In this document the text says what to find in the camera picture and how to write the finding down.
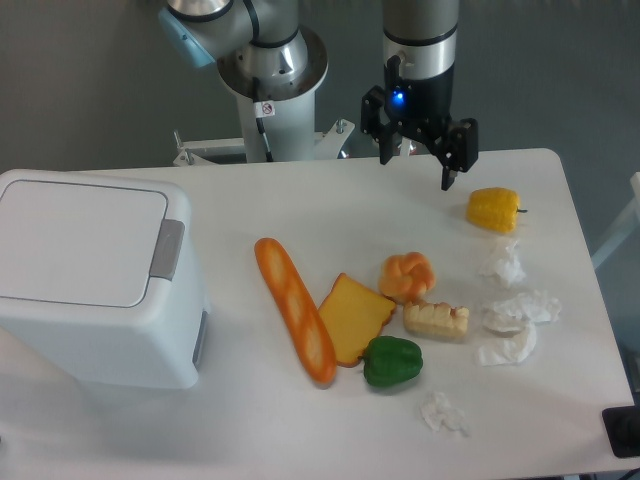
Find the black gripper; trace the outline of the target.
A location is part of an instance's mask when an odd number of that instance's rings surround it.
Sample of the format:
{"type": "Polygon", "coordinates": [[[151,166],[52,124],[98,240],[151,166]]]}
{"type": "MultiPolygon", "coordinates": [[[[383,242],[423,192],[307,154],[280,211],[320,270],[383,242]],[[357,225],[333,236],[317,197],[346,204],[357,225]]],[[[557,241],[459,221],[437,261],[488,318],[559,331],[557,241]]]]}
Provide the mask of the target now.
{"type": "Polygon", "coordinates": [[[454,66],[426,79],[400,74],[401,58],[391,56],[384,68],[385,89],[372,87],[361,101],[360,129],[378,146],[381,165],[394,155],[401,132],[427,142],[442,166],[441,189],[447,191],[458,173],[468,172],[479,157],[479,123],[454,120],[450,107],[454,66]]]}

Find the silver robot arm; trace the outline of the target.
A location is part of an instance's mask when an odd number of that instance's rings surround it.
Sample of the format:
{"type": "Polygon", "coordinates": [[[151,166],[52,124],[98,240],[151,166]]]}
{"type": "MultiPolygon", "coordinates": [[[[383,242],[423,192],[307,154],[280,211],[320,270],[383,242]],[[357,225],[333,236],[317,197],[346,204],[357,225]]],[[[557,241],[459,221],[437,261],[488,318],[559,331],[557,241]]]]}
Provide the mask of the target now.
{"type": "MultiPolygon", "coordinates": [[[[418,142],[441,164],[443,190],[479,155],[477,121],[450,114],[458,16],[456,1],[383,2],[384,83],[361,100],[360,129],[381,164],[397,137],[418,142]]],[[[298,2],[169,1],[159,22],[193,66],[216,65],[236,98],[247,162],[315,157],[315,92],[328,58],[300,24],[298,2]]]]}

